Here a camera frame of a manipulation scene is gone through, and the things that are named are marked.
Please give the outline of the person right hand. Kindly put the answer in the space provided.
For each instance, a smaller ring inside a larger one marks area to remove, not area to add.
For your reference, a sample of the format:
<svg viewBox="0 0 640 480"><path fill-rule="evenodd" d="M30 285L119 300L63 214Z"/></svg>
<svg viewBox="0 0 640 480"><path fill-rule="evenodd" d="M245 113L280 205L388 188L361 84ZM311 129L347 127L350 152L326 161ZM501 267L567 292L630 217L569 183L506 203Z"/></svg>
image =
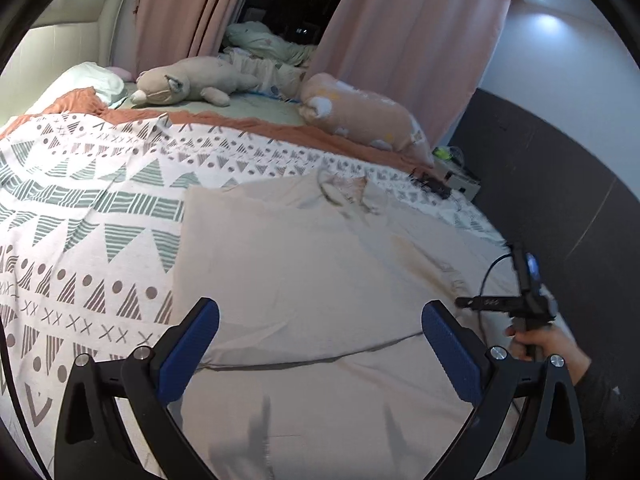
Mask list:
<svg viewBox="0 0 640 480"><path fill-rule="evenodd" d="M578 347L573 339L570 339L555 325L528 332L516 330L511 325L506 329L506 336L511 338L509 351L515 359L531 361L532 358L526 352L529 346L540 350L544 358L548 358L552 354L562 356L574 386L585 376L591 365L590 357Z"/></svg>

